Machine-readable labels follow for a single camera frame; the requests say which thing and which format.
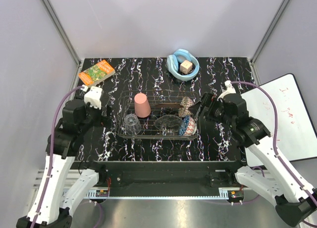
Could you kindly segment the brown patterned bowl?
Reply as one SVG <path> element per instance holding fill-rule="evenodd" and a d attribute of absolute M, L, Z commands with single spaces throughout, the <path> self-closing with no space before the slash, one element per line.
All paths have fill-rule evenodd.
<path fill-rule="evenodd" d="M 183 97 L 180 105 L 182 106 L 178 110 L 178 115 L 183 118 L 185 116 L 190 116 L 192 113 L 189 111 L 189 108 L 194 105 L 194 102 L 189 97 Z"/>

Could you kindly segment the orange patterned white bowl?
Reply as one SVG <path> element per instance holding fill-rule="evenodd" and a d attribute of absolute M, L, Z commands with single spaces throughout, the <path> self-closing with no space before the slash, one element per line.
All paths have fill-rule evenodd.
<path fill-rule="evenodd" d="M 185 136 L 194 135 L 196 133 L 196 130 L 197 130 L 197 124 L 196 124 L 195 120 L 191 116 L 187 115 L 184 118 L 184 121 L 185 121 L 185 125 L 186 125 L 186 130 L 185 130 L 184 135 Z"/>

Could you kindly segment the clear glass plate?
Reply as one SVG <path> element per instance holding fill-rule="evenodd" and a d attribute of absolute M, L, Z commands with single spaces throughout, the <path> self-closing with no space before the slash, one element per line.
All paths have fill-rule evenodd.
<path fill-rule="evenodd" d="M 182 119 L 176 115 L 164 115 L 154 122 L 155 128 L 164 136 L 178 135 Z"/>

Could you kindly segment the clear glass mug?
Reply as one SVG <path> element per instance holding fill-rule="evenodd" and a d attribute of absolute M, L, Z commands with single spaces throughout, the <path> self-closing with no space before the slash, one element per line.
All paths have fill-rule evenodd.
<path fill-rule="evenodd" d="M 124 118 L 124 128 L 128 135 L 137 135 L 141 131 L 141 123 L 135 114 L 128 114 Z"/>

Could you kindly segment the red floral plate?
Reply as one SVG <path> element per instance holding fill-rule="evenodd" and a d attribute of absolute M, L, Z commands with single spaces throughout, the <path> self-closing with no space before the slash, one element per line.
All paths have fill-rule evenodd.
<path fill-rule="evenodd" d="M 184 108 L 183 105 L 178 104 L 178 103 L 160 103 L 154 105 L 155 108 L 171 108 L 171 109 L 180 109 Z"/>

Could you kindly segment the grey wire dish rack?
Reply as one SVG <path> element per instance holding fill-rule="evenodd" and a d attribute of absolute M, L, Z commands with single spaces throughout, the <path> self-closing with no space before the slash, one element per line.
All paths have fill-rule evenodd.
<path fill-rule="evenodd" d="M 175 107 L 184 98 L 196 103 L 199 95 L 196 92 L 172 90 L 142 91 L 151 107 L 151 113 L 145 118 L 131 117 L 135 114 L 134 96 L 139 92 L 123 91 L 120 96 L 119 112 L 117 116 L 116 134 L 122 138 L 131 139 L 169 139 L 193 140 L 200 135 L 200 120 L 194 119 L 195 125 L 192 135 L 181 134 L 185 129 L 185 122 L 179 116 L 179 109 Z"/>

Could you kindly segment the pink plastic cup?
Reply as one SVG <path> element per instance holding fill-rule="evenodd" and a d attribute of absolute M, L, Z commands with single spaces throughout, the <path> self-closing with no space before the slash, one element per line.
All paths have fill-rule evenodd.
<path fill-rule="evenodd" d="M 134 108 L 136 116 L 140 118 L 148 117 L 151 113 L 151 107 L 148 98 L 143 93 L 137 93 L 134 97 Z"/>

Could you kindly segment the blue triangle patterned bowl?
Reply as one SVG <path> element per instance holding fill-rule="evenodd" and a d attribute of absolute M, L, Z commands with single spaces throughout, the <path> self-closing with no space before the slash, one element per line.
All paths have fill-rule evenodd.
<path fill-rule="evenodd" d="M 188 129 L 189 122 L 190 122 L 190 116 L 187 115 L 187 116 L 185 116 L 183 118 L 182 124 L 181 124 L 179 132 L 178 132 L 179 136 L 189 136 L 189 135 L 191 135 L 191 132 Z"/>

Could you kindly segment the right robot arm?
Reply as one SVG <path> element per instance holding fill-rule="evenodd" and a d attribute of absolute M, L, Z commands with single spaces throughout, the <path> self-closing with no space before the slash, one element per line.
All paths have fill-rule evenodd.
<path fill-rule="evenodd" d="M 316 212 L 317 189 L 286 159 L 267 127 L 249 115 L 247 103 L 241 95 L 233 93 L 217 99 L 215 95 L 205 93 L 188 110 L 195 116 L 202 115 L 206 121 L 228 125 L 233 138 L 253 153 L 274 178 L 271 181 L 242 162 L 236 162 L 225 174 L 229 186 L 240 184 L 254 190 L 291 227 L 296 227 Z"/>

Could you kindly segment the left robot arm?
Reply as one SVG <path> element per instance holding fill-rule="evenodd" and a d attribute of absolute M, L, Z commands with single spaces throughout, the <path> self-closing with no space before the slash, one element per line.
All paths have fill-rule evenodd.
<path fill-rule="evenodd" d="M 18 228 L 68 228 L 85 195 L 93 186 L 111 185 L 106 166 L 87 162 L 77 181 L 63 193 L 64 184 L 75 156 L 83 144 L 84 135 L 94 126 L 103 126 L 101 92 L 88 92 L 83 99 L 73 99 L 59 106 L 62 117 L 53 120 L 48 138 L 45 173 L 35 201 Z"/>

